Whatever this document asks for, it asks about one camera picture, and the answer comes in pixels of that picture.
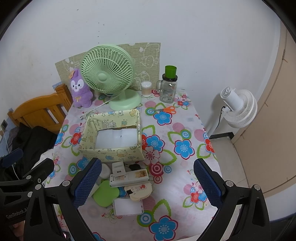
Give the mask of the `green rounded lid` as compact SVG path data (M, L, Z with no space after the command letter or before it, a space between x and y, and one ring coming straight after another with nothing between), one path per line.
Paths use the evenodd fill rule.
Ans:
M103 181L93 194L94 201L101 207L108 207L113 200L118 198L120 191L117 187L111 187L109 181Z

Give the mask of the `white round oval case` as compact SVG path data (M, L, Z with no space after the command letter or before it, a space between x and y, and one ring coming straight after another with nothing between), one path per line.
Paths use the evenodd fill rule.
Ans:
M102 179L108 179L111 175L111 169L106 163L102 163L102 169L100 173L100 178Z

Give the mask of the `white cube charger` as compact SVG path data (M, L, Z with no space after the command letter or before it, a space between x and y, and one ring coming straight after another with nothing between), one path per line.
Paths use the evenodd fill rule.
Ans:
M126 174L124 162L120 161L112 163L112 173L114 177L124 176Z

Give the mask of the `clear plastic box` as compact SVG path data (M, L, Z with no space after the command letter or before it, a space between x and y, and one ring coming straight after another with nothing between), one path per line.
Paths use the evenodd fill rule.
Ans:
M143 214L144 208L141 200L133 201L130 198L116 198L113 200L115 216L132 216Z

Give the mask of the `round cream compact mirror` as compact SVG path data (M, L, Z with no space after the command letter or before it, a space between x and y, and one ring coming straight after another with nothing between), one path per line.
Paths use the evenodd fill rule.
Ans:
M125 186L124 190L132 201L140 201L146 199L152 193L152 185L150 182Z

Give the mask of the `black clothing pile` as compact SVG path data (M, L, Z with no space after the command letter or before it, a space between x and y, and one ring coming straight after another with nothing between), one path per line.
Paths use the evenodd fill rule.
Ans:
M15 166L15 172L19 178L28 173L39 161L41 154L55 145L57 134L50 132L41 126L30 128L20 123L18 133L12 141L12 150L20 148L23 156Z

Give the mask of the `black small object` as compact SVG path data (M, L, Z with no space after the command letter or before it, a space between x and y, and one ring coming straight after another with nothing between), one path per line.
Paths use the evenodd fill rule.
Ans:
M130 168L131 171L136 171L136 170L140 170L141 169L141 166L137 163L135 164L131 164L128 166Z

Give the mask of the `wooden chair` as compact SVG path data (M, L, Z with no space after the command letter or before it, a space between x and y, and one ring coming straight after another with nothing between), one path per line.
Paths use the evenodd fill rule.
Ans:
M72 103L68 87L60 84L55 88L55 93L24 102L16 110L10 110L8 117L16 126L20 123L30 128L41 126L50 132L58 133Z

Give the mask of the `yellow patterned storage box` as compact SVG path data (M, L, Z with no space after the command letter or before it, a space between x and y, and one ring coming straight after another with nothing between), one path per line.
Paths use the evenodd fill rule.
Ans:
M88 159L102 162L143 161L142 127L137 109L90 115L79 144Z

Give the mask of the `floral tablecloth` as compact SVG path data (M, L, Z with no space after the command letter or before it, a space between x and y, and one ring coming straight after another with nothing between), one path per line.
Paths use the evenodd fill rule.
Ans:
M153 92L138 106L142 152L152 184L142 215L116 216L112 206L89 198L79 212L98 240L180 240L199 236L216 213L193 165L203 158L220 171L216 154L196 109L184 90L176 94L174 114L152 113L167 105Z

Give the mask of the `purple plush bunny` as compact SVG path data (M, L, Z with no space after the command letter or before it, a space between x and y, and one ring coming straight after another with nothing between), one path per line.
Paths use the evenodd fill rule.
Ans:
M89 108L92 104L93 93L90 87L84 82L79 69L74 69L70 80L70 90L74 107Z

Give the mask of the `white floor fan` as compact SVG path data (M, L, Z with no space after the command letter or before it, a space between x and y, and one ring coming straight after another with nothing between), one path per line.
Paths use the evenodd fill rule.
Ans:
M254 120L257 114L257 100L249 90L226 87L221 91L220 97L227 105L224 118L229 126L240 129Z

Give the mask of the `glass mason jar mug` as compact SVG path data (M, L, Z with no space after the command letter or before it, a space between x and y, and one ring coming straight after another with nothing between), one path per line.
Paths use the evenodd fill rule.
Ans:
M168 78L165 74L162 75L162 80L157 81L156 90L159 93L159 99L165 103L173 103L177 89L178 76Z

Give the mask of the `green desk fan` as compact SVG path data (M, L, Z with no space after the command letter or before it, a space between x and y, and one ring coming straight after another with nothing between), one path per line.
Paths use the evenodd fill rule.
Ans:
M91 89L111 96L112 110L136 108L142 101L138 92L130 89L134 79L131 56L116 45L99 45L85 53L80 62L84 82Z

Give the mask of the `orange handled scissors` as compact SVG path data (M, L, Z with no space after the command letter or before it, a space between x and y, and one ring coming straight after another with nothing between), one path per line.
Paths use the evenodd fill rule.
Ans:
M169 106L169 107L166 107L166 108L155 109L154 111L155 112L157 112L157 111L163 111L165 113L176 114L176 109L175 109L174 106Z

